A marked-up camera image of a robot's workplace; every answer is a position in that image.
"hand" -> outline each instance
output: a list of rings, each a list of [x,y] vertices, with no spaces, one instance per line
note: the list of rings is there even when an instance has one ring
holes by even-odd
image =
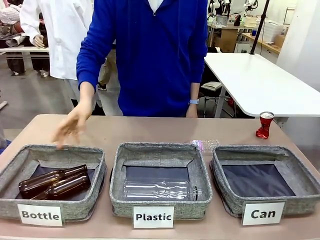
[[[44,36],[40,34],[36,35],[33,39],[32,44],[35,45],[38,49],[44,49]]]
[[[189,119],[197,119],[198,118],[198,112],[197,112],[197,105],[196,104],[190,104],[188,111],[186,111],[186,118]]]
[[[79,143],[79,132],[85,130],[85,124],[92,114],[92,101],[89,99],[80,100],[79,104],[67,115],[56,129],[52,141],[57,143],[61,149],[65,139],[72,134],[75,141]]]

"can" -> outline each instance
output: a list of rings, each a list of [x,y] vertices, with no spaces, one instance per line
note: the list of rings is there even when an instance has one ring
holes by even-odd
[[[271,122],[273,121],[275,115],[270,111],[264,111],[260,113],[261,127],[255,132],[255,135],[260,139],[269,138],[269,129]]]

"gray floor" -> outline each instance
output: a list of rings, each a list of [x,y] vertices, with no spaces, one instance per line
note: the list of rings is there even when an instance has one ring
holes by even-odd
[[[41,78],[31,70],[30,64],[26,65],[28,71],[24,76],[11,76],[7,62],[0,59],[0,101],[8,101],[8,105],[0,111],[4,133],[7,139],[13,140],[19,132],[39,114],[67,114],[71,109],[71,103],[62,80],[46,77]],[[119,83],[114,74],[108,85],[108,91],[99,91],[99,96],[106,115],[120,116],[122,113],[118,107]],[[207,103],[206,117],[214,116],[214,101]],[[203,117],[204,103],[200,102],[198,114]],[[298,145],[300,150],[320,170],[318,156],[320,148],[317,145]]]

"blue sleeve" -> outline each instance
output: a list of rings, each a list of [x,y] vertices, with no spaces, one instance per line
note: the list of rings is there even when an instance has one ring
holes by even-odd
[[[94,0],[92,22],[76,62],[79,88],[82,82],[89,82],[96,89],[101,65],[106,61],[116,38],[115,1]]]
[[[205,68],[207,55],[207,0],[198,0],[196,23],[189,39],[189,58],[191,67],[191,82],[200,83]]]

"watch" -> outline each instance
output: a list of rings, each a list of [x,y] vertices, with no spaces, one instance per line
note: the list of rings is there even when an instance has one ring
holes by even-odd
[[[190,104],[196,104],[196,105],[199,105],[199,99],[197,99],[197,100],[190,100],[190,102],[189,102]]]

